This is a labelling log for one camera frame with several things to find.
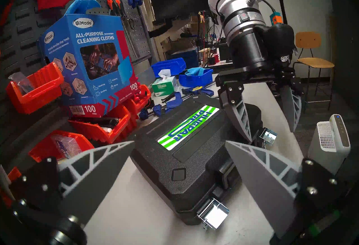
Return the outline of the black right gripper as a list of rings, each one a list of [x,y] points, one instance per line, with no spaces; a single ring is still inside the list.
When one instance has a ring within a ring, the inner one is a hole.
[[[303,86],[289,67],[295,48],[292,27],[253,27],[235,36],[229,45],[234,69],[215,79],[221,107],[247,143],[252,143],[249,116],[241,98],[244,84],[259,73],[273,76],[289,129],[295,132],[301,115]]]

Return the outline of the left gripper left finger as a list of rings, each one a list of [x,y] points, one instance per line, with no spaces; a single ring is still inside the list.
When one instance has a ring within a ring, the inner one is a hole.
[[[134,141],[84,151],[58,164],[61,214],[76,216],[86,225],[115,183]]]

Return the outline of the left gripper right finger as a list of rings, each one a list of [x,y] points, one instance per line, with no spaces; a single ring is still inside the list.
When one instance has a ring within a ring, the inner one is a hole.
[[[301,165],[277,152],[226,141],[225,147],[251,196],[278,238],[289,232],[300,212]]]

